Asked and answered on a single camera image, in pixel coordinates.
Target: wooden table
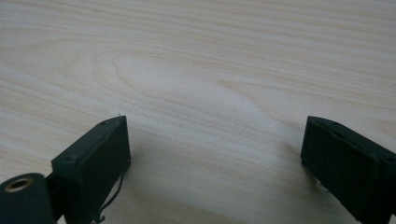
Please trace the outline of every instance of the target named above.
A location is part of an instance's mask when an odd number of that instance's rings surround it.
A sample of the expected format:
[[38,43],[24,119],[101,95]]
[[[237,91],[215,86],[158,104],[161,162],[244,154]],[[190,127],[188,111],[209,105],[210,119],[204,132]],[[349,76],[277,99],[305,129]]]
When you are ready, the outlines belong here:
[[105,223],[355,223],[301,165],[306,117],[395,152],[395,72],[393,0],[2,1],[0,181],[122,114]]

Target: metal hole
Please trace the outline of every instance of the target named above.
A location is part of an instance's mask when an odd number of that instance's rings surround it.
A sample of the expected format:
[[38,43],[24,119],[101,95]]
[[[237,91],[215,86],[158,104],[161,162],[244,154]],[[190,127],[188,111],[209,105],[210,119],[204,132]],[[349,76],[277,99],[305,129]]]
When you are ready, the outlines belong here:
[[12,192],[20,191],[22,189],[26,189],[32,183],[33,183],[33,178],[30,177],[17,179],[6,186],[6,192],[12,193]]

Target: light wood surface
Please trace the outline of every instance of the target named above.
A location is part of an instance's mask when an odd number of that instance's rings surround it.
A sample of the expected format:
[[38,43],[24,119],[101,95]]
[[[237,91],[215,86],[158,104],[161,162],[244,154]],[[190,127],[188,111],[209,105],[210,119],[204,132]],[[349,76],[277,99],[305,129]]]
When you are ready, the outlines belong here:
[[395,152],[395,72],[394,0],[1,1],[0,182],[122,114],[105,223],[356,223],[301,165],[306,117]]

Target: wood grain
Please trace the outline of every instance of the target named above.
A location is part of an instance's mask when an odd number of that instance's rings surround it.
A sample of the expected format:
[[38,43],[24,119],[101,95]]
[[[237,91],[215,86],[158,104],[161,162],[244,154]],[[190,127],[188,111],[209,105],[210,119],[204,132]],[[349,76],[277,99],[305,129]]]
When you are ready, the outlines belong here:
[[106,223],[354,223],[302,167],[308,115],[396,152],[396,2],[1,1],[0,181],[129,122]]

